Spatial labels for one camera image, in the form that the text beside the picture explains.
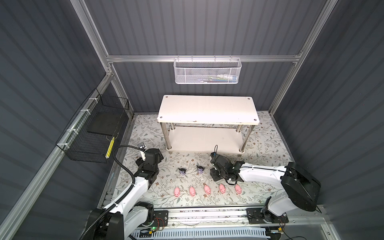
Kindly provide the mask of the black purple toy figure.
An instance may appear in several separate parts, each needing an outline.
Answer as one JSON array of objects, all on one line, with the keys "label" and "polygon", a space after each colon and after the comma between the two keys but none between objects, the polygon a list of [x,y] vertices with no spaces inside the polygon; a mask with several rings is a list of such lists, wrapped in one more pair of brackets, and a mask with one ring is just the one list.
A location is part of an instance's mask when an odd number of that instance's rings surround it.
[{"label": "black purple toy figure", "polygon": [[187,169],[186,169],[186,168],[178,168],[178,170],[179,170],[179,173],[180,173],[182,176],[186,175],[186,173],[187,173]]},{"label": "black purple toy figure", "polygon": [[204,173],[205,167],[197,165],[197,171],[199,175]]}]

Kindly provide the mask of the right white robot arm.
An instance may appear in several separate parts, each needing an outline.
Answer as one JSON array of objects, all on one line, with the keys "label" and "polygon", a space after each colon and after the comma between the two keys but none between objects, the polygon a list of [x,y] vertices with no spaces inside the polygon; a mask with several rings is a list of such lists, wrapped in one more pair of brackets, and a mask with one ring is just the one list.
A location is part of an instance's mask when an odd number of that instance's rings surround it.
[{"label": "right white robot arm", "polygon": [[228,185],[238,182],[260,182],[272,185],[281,192],[268,197],[262,208],[247,211],[249,222],[285,224],[289,222],[287,212],[301,209],[317,210],[321,183],[307,170],[294,162],[286,166],[257,166],[242,161],[232,163],[228,158],[212,152],[210,175],[213,180],[225,180]]}]

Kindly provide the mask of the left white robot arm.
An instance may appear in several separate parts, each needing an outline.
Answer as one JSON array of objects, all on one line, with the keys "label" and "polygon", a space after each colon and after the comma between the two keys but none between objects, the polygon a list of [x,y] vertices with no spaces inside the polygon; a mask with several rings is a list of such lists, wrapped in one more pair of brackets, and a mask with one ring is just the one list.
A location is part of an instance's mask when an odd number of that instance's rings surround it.
[{"label": "left white robot arm", "polygon": [[[144,154],[138,159],[138,170],[132,173],[116,157],[120,148],[131,148]],[[87,226],[81,240],[93,240],[96,235],[103,240],[126,240],[141,224],[150,224],[154,218],[154,206],[140,202],[139,199],[156,181],[158,164],[164,159],[160,149],[143,150],[130,145],[116,147],[111,156],[113,160],[132,178],[131,184],[102,209],[95,209],[89,215]]]}]

